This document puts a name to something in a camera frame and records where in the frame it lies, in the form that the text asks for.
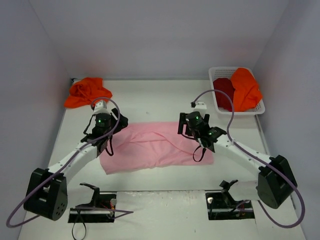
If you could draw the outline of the pink t shirt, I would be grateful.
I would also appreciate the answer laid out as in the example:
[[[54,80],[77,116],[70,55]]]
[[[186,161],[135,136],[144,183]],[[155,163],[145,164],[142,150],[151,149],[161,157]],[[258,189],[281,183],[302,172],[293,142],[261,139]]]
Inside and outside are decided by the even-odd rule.
[[[130,123],[112,136],[114,155],[104,151],[99,156],[106,174],[133,172],[168,166],[211,165],[214,157],[196,149],[199,144],[177,134],[177,122]]]

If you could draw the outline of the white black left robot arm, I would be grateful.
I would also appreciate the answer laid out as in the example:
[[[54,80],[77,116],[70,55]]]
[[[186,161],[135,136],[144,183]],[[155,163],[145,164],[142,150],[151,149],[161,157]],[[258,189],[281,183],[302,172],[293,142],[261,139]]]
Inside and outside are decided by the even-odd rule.
[[[68,191],[68,184],[88,163],[111,147],[113,134],[128,126],[129,120],[113,108],[92,115],[95,125],[77,147],[58,163],[46,168],[35,169],[29,180],[24,210],[56,221],[67,209],[84,205],[89,210],[100,204],[99,189],[83,183],[84,191]]]

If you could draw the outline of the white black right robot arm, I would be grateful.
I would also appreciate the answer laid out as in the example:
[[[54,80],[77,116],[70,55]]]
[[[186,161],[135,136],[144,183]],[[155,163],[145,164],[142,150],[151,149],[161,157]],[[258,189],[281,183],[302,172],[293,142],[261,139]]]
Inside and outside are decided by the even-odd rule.
[[[229,139],[227,132],[217,126],[209,126],[209,115],[201,116],[198,111],[179,114],[179,135],[198,143],[204,154],[206,151],[220,154],[247,169],[255,180],[238,179],[220,184],[221,200],[233,206],[241,200],[261,201],[272,209],[278,209],[294,191],[297,182],[286,158],[272,157],[257,152],[241,143]]]

